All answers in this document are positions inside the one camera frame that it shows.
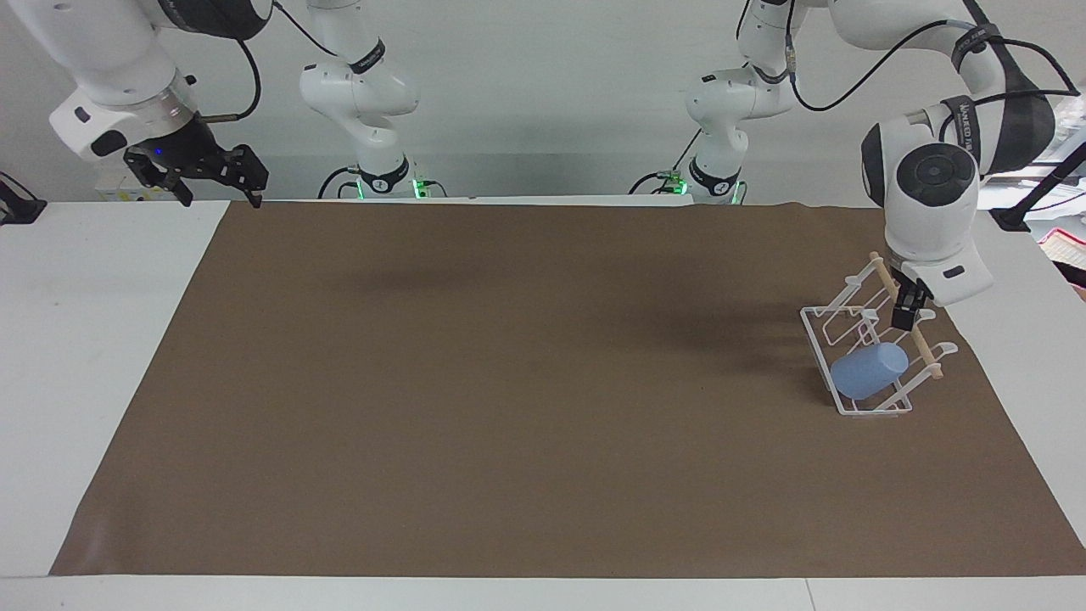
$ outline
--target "brown tabletop covering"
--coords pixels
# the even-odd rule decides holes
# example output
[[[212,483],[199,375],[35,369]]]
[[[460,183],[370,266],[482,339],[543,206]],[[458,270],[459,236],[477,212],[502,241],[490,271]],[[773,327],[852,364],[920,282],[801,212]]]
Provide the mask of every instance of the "brown tabletop covering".
[[[794,204],[236,203],[52,573],[1086,574],[952,326],[917,411],[832,407],[798,310],[881,233]]]

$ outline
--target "dish rack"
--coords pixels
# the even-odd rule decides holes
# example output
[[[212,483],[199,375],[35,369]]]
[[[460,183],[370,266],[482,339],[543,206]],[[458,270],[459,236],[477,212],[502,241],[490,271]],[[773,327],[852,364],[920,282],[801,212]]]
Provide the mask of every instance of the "dish rack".
[[[857,418],[897,417],[912,411],[910,393],[929,380],[943,380],[942,361],[958,353],[958,345],[943,342],[933,347],[929,344],[920,328],[936,318],[933,310],[921,310],[911,332],[891,327],[888,321],[898,285],[882,255],[872,252],[870,258],[859,273],[845,278],[844,290],[829,305],[810,305],[799,311],[799,317],[837,412]],[[870,296],[863,296],[871,291]],[[909,369],[892,386],[870,399],[856,402],[843,396],[830,374],[831,359],[882,343],[904,348],[909,355]]]

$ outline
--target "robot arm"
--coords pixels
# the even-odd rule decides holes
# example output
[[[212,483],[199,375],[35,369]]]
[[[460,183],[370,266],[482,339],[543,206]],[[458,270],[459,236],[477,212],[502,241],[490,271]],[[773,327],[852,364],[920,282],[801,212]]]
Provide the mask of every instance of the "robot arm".
[[[180,75],[156,28],[243,40],[264,26],[270,2],[9,1],[78,86],[50,123],[80,157],[123,155],[144,186],[172,191],[186,205],[192,193],[182,178],[238,188],[260,205],[267,169],[249,147],[226,151],[216,143],[193,99],[193,81]]]
[[[747,140],[736,124],[772,116],[797,103],[792,85],[793,33],[808,9],[829,8],[838,35],[873,50],[929,49],[949,56],[974,97],[885,120],[862,144],[863,178],[885,208],[886,242],[901,291],[895,326],[911,329],[929,297],[937,305],[967,298],[992,284],[971,236],[983,175],[1027,165],[1051,140],[1055,116],[999,42],[974,0],[762,0],[740,29],[748,64],[714,73],[689,98],[691,115],[706,133],[689,168],[695,196],[719,200],[734,188]],[[944,126],[954,125],[950,133]]]
[[[351,137],[367,194],[389,195],[411,174],[390,116],[418,106],[415,82],[384,59],[365,0],[308,0],[317,38],[334,61],[306,66],[302,97]]]

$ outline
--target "black cable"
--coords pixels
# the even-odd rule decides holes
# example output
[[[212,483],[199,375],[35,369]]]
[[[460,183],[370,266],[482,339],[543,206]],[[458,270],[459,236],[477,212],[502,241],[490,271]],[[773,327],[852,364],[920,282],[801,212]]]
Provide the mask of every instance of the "black cable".
[[[698,137],[700,137],[702,133],[704,133],[704,132],[705,132],[704,130],[698,129],[697,133],[694,133],[694,137],[691,138],[690,143],[686,144],[686,148],[683,149],[682,154],[679,155],[679,161],[675,161],[675,164],[671,166],[671,170],[672,171],[674,171],[675,169],[679,169],[679,165],[682,163],[682,160],[686,158],[686,153],[690,152],[690,149],[692,149],[694,147],[694,142],[696,142],[697,139],[698,139]]]
[[[16,187],[18,187],[18,188],[23,189],[24,191],[26,191],[26,194],[30,195],[30,199],[38,199],[38,195],[34,194],[34,191],[31,191],[30,189],[26,188],[26,184],[24,184],[23,182],[20,182],[18,180],[16,180],[15,177],[12,176],[11,174],[8,174],[7,171],[0,170],[0,176],[3,176],[4,178],[8,179],[9,182],[11,182],[11,183],[15,184]]]
[[[332,52],[330,49],[328,49],[328,47],[325,47],[320,42],[317,42],[317,39],[314,38],[313,35],[310,34],[305,29],[305,27],[302,26],[302,24],[298,23],[298,20],[294,18],[294,15],[290,14],[287,11],[287,9],[285,9],[282,7],[282,4],[279,3],[279,0],[275,0],[274,2],[272,2],[272,8],[276,9],[280,13],[282,13],[282,16],[287,17],[290,21],[290,23],[294,24],[294,27],[296,27],[298,30],[302,33],[302,35],[304,35],[306,38],[308,38],[310,42],[313,42],[313,44],[316,46],[317,49],[320,49],[321,51],[328,53],[329,55],[331,55],[333,58],[338,58],[339,56],[334,52]]]
[[[445,196],[449,196],[449,191],[445,190],[445,186],[442,184],[439,180],[422,180],[422,186],[424,187],[441,187],[441,192],[444,193]]]
[[[796,15],[796,0],[792,0],[788,4],[788,21],[784,24],[784,47],[785,53],[787,53],[788,47],[795,49],[792,43],[792,18]]]
[[[947,141],[947,128],[950,127],[950,123],[954,122],[954,114],[950,114],[943,122],[943,127],[939,127],[939,141]]]
[[[344,187],[358,188],[358,183],[357,182],[343,182],[342,184],[340,184],[340,188],[336,191],[336,198],[337,199],[343,199],[343,188]]]
[[[233,33],[236,30],[230,23],[231,20],[219,10],[215,2],[206,2],[206,4],[218,14],[218,21],[223,23],[223,26],[226,27],[227,31]],[[253,52],[249,50],[249,44],[245,44],[245,41],[241,37],[235,38],[233,40],[239,47],[241,47],[241,52],[245,54],[249,67],[253,71],[253,101],[249,103],[249,107],[238,114],[213,114],[204,116],[204,123],[233,123],[236,120],[241,120],[242,118],[248,118],[254,111],[256,111],[256,106],[261,103],[261,96],[264,92],[264,86],[261,82],[261,68],[256,65],[256,58],[253,56]]]
[[[790,10],[790,12],[788,12],[788,29],[787,29],[787,31],[790,31],[790,33],[792,31],[792,13],[795,11],[795,7],[796,7],[796,3],[795,3],[795,0],[793,0],[793,2],[792,2],[792,10]],[[799,86],[796,84],[796,73],[795,72],[792,72],[788,75],[788,78],[792,81],[792,91],[796,94],[796,100],[799,101],[800,105],[803,105],[805,109],[807,109],[809,111],[812,111],[812,112],[825,112],[828,110],[832,110],[834,107],[837,107],[837,105],[839,105],[842,102],[844,102],[845,100],[847,100],[848,98],[850,98],[853,96],[853,93],[855,93],[860,87],[863,86],[863,84],[866,84],[869,79],[871,79],[871,77],[874,76],[874,74],[876,72],[879,72],[879,69],[883,65],[885,65],[887,61],[889,61],[889,59],[894,55],[894,53],[900,51],[901,48],[905,47],[906,44],[908,44],[913,38],[920,36],[921,34],[927,31],[929,29],[940,27],[940,26],[947,25],[950,22],[948,20],[942,20],[942,21],[937,21],[937,22],[932,22],[932,23],[930,23],[930,24],[927,24],[925,26],[922,26],[922,27],[919,27],[919,28],[912,30],[911,34],[909,34],[908,36],[906,36],[905,38],[902,38],[901,40],[899,40],[897,44],[894,44],[894,47],[892,47],[889,49],[889,51],[887,51],[882,56],[882,59],[879,60],[879,62],[875,63],[875,65],[873,65],[871,67],[871,69],[869,69],[867,72],[867,74],[864,74],[859,80],[856,81],[856,85],[853,85],[847,91],[845,91],[844,94],[842,94],[839,98],[837,98],[836,100],[834,100],[830,104],[826,104],[824,106],[816,106],[813,104],[808,103],[807,100],[805,100],[804,97],[799,93]]]
[[[249,107],[238,114],[211,114],[204,116],[204,123],[233,123],[236,120],[241,120],[242,118],[248,118],[261,103],[264,85],[261,82],[261,68],[256,66],[256,58],[253,56],[253,52],[249,50],[249,44],[245,44],[244,40],[238,38],[236,41],[238,42],[238,46],[241,47],[241,51],[245,53],[245,59],[249,60],[249,67],[253,71],[253,101],[249,103]]]
[[[781,82],[784,82],[785,78],[788,77],[788,68],[784,68],[784,72],[782,72],[781,74],[772,76],[758,66],[753,66],[753,67],[754,71],[758,73],[758,77],[765,80],[768,85],[780,85]]]
[[[1065,199],[1065,200],[1061,201],[1060,203],[1053,203],[1051,205],[1044,205],[1044,206],[1040,206],[1040,207],[1034,207],[1030,212],[1040,212],[1041,209],[1051,209],[1053,207],[1059,207],[1061,205],[1066,205],[1066,204],[1071,203],[1072,201],[1075,201],[1076,199],[1078,199],[1078,198],[1081,198],[1083,195],[1086,195],[1086,191],[1083,191],[1083,192],[1076,194],[1073,198]]]
[[[976,105],[988,104],[992,102],[998,102],[1001,100],[1010,100],[1013,98],[1026,98],[1030,96],[1065,96],[1070,98],[1077,98],[1081,96],[1078,91],[1070,91],[1064,89],[1028,89],[1025,91],[1007,91],[1006,93],[996,93],[995,96],[988,96],[987,98],[981,98],[976,100]]]
[[[1018,227],[1022,225],[1025,221],[1025,215],[1033,209],[1033,206],[1037,205],[1045,195],[1062,183],[1083,163],[1086,163],[1086,142],[1078,144],[1078,148],[1072,151],[1068,155],[1068,158],[1063,160],[1056,169],[1052,169],[1051,174],[1041,178],[1037,187],[1030,191],[1013,207],[994,211],[993,214],[996,219],[1003,227]]]
[[[750,9],[750,0],[747,0],[746,4],[743,4],[743,13],[740,15],[740,23],[735,24],[735,39],[736,40],[740,39],[740,29],[743,27],[743,20],[746,18],[746,12],[749,9]]]
[[[339,175],[341,175],[341,174],[348,174],[348,173],[350,173],[352,169],[353,168],[350,167],[350,166],[343,166],[343,167],[340,167],[339,169],[337,169],[336,171],[332,171],[331,174],[329,174],[328,178],[325,178],[325,183],[320,184],[320,191],[317,193],[317,199],[325,199],[325,191],[328,190],[328,186],[332,183],[332,180],[334,180],[336,177],[339,176]]]
[[[1063,80],[1063,85],[1066,86],[1069,91],[1074,91],[1075,93],[1078,92],[1078,88],[1075,87],[1074,80],[1072,80],[1071,77],[1068,76],[1068,71],[1063,69],[1063,66],[1060,65],[1059,60],[1057,60],[1056,55],[1050,53],[1048,49],[1045,49],[1040,44],[1026,42],[1025,40],[1014,40],[1012,38],[1003,38],[1002,36],[994,38],[993,42],[1002,42],[1003,44],[1010,44],[1011,47],[1022,47],[1023,49],[1030,49],[1031,51],[1037,52],[1040,56],[1048,60],[1048,64],[1052,66],[1052,69],[1056,71],[1056,74],[1060,75],[1060,79]]]
[[[632,195],[633,193],[637,192],[637,189],[641,188],[642,184],[644,184],[645,182],[652,180],[653,178],[657,178],[657,177],[659,177],[659,171],[653,171],[652,174],[645,174],[644,176],[642,176],[641,178],[639,178],[637,181],[634,182],[632,187],[630,187],[630,192],[628,192],[626,194]]]
[[[243,110],[235,120],[241,120],[252,115],[256,106],[261,104],[261,96],[264,92],[264,85],[261,82],[261,68],[256,65],[256,58],[253,56],[253,52],[249,50],[249,44],[245,44],[244,40],[238,39],[238,46],[241,47],[241,52],[245,54],[249,67],[253,71],[253,101],[249,103],[249,107]]]
[[[691,138],[690,142],[686,143],[686,148],[682,150],[682,154],[679,155],[679,158],[675,160],[674,165],[671,166],[671,171],[675,171],[675,170],[679,169],[679,165],[682,164],[682,160],[686,158],[686,153],[690,152],[690,149],[694,148],[694,142],[696,142],[697,139],[704,132],[705,132],[704,130],[698,129],[697,132],[694,133],[694,137]],[[661,175],[662,175],[661,171],[654,171],[652,174],[645,174],[636,182],[634,182],[633,187],[630,188],[630,192],[628,192],[627,194],[631,194],[632,195],[633,193],[635,193],[637,191],[639,188],[641,188],[642,184],[644,184],[645,182],[652,180],[653,178],[661,178],[664,180],[664,182],[660,183],[660,187],[659,187],[660,189],[662,189],[668,183],[668,179],[667,178],[662,178]]]

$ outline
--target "blue plastic cup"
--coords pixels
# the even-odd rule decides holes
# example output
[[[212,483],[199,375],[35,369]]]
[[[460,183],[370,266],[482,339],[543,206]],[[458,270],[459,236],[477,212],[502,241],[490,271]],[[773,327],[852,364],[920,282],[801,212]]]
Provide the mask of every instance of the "blue plastic cup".
[[[862,402],[901,378],[909,369],[909,356],[897,344],[875,344],[843,357],[830,368],[837,392]]]

